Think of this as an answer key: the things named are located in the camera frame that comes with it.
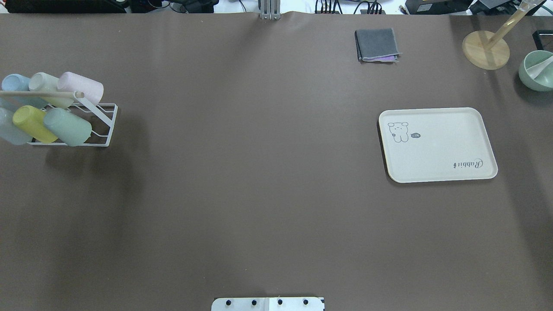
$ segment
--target wooden rod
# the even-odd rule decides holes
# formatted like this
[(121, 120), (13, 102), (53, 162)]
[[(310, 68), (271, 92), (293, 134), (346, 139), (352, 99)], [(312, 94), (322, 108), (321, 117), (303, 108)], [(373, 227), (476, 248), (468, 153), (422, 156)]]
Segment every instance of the wooden rod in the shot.
[(524, 11), (524, 8), (521, 6), (519, 9), (511, 15), (511, 17), (501, 26), (501, 28), (489, 39), (488, 43), (484, 46), (485, 50), (491, 49), (496, 43), (498, 43), (503, 37), (515, 27), (515, 25), (528, 13), (528, 10)]
[(57, 97), (57, 98), (73, 98), (75, 95), (78, 99), (84, 98), (83, 92), (27, 92), (27, 91), (0, 91), (0, 97)]

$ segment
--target cup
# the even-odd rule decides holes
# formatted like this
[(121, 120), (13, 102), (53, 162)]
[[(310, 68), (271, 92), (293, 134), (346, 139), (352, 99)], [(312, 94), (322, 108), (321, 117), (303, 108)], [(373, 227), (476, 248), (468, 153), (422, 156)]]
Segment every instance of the cup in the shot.
[(58, 81), (58, 91), (83, 92), (86, 99), (93, 105), (98, 105), (103, 95), (103, 84), (73, 72), (66, 72), (61, 75)]
[(44, 127), (45, 111), (33, 106), (23, 106), (13, 114), (12, 121), (23, 132), (33, 136), (41, 143), (53, 143), (57, 137)]
[[(39, 72), (34, 74), (29, 81), (29, 91), (36, 92), (57, 92), (58, 91), (58, 78)], [(73, 99), (58, 98), (58, 97), (42, 97), (43, 100), (50, 104), (59, 107), (67, 108), (73, 104)]]
[[(2, 80), (2, 90), (4, 91), (29, 91), (29, 81), (30, 79), (19, 75), (11, 74), (7, 75), (4, 80)], [(24, 105), (30, 105), (38, 109), (42, 109), (48, 105), (48, 102), (41, 99), (40, 97), (20, 97), (14, 96), (14, 99)]]
[(0, 137), (14, 145), (21, 145), (33, 139), (12, 122), (13, 111), (0, 107)]
[(62, 108), (48, 111), (43, 122), (47, 129), (72, 147), (83, 144), (92, 132), (92, 125), (89, 121)]
[(539, 76), (532, 79), (528, 68), (548, 59), (553, 53), (544, 50), (532, 51), (526, 55), (519, 67), (519, 78), (530, 89), (538, 92), (553, 91), (553, 65), (547, 66)]

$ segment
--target towel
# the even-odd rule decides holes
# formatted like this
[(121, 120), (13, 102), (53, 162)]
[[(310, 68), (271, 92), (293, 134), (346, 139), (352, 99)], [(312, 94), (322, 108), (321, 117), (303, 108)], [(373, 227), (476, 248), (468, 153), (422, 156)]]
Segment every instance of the towel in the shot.
[(392, 28), (355, 31), (357, 58), (362, 61), (397, 62), (398, 45)]

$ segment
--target green bowl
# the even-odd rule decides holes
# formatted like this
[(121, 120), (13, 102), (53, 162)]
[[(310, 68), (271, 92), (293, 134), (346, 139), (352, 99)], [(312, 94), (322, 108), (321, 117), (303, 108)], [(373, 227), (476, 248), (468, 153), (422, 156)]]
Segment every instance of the green bowl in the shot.
[(535, 79), (530, 78), (527, 69), (548, 59), (553, 53), (544, 50), (532, 51), (526, 55), (519, 67), (522, 83), (534, 91), (553, 91), (553, 65), (547, 66)]

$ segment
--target spoon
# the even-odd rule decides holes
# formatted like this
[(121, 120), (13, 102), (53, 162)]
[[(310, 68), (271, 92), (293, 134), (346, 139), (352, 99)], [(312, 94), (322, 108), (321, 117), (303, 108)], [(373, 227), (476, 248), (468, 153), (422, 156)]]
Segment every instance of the spoon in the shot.
[(541, 63), (528, 68), (526, 72), (528, 72), (530, 78), (535, 79), (551, 63), (553, 63), (553, 56), (550, 56), (548, 59), (542, 61)]

